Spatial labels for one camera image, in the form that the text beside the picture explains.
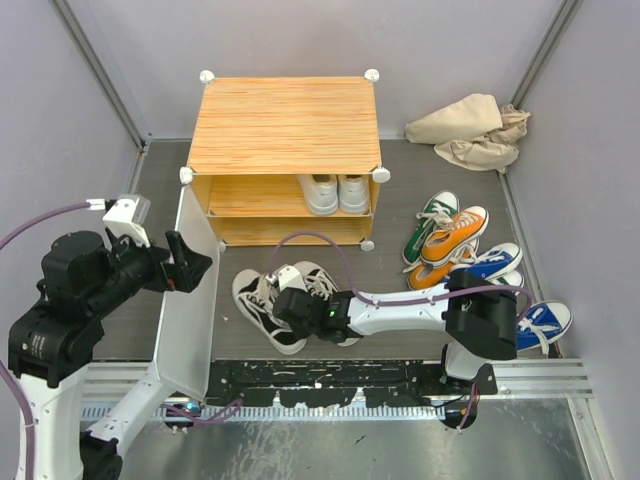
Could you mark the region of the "white cabinet door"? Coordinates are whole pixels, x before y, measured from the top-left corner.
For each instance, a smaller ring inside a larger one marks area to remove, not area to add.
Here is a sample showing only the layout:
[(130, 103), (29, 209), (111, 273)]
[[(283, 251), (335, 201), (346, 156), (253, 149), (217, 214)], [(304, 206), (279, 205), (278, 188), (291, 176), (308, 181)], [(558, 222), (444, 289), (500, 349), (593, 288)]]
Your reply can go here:
[(220, 251), (189, 186), (181, 189), (175, 227), (188, 247), (212, 259), (212, 266), (193, 292), (164, 294), (153, 365), (160, 383), (203, 400), (209, 382)]

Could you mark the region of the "black white sneaker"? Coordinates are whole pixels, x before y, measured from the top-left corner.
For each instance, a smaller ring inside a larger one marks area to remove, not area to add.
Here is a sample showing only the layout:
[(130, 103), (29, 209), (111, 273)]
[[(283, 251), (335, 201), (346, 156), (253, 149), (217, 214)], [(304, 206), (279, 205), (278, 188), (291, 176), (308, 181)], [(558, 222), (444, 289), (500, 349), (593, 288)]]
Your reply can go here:
[[(314, 298), (327, 301), (331, 295), (340, 291), (333, 278), (320, 265), (310, 261), (299, 261), (293, 266), (300, 272), (307, 292)], [(316, 320), (320, 318), (320, 313), (312, 313), (310, 317), (311, 322), (307, 322), (309, 325), (312, 325), (312, 328), (315, 330), (317, 330), (315, 324), (317, 323)], [(350, 347), (358, 341), (359, 338), (346, 338), (344, 342), (338, 343), (337, 345)], [(291, 346), (290, 351), (285, 353), (285, 355), (294, 355), (301, 351), (305, 345), (306, 340), (300, 339)]]
[(280, 353), (294, 355), (306, 346), (305, 339), (298, 339), (284, 321), (274, 316), (276, 290), (264, 274), (251, 269), (240, 271), (232, 282), (232, 297), (241, 314)]

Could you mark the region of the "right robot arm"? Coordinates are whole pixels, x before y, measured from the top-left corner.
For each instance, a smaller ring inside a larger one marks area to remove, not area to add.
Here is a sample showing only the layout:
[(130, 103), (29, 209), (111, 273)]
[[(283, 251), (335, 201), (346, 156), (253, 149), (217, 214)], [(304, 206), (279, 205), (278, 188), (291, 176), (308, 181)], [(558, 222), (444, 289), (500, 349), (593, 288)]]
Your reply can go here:
[(278, 273), (274, 316), (301, 339), (315, 336), (340, 346), (390, 331), (444, 332), (438, 370), (444, 390), (459, 394), (491, 361), (517, 356), (517, 298), (497, 286), (458, 271), (445, 283), (423, 290), (386, 294), (339, 291), (326, 299), (304, 286), (294, 267)]

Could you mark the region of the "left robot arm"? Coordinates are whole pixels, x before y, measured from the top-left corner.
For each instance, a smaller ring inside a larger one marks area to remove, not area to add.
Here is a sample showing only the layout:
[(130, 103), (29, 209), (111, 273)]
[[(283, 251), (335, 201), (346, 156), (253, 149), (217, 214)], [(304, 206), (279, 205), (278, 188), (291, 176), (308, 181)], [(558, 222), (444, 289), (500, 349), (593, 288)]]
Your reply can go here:
[(177, 231), (168, 246), (138, 246), (128, 236), (105, 246), (78, 231), (55, 240), (41, 262), (38, 301), (11, 327), (8, 366), (22, 403), (21, 479), (116, 479), (132, 441), (174, 392), (194, 393), (199, 370), (176, 362), (164, 380), (150, 365), (107, 418), (80, 429), (82, 390), (102, 321), (140, 290), (190, 293), (212, 265)]

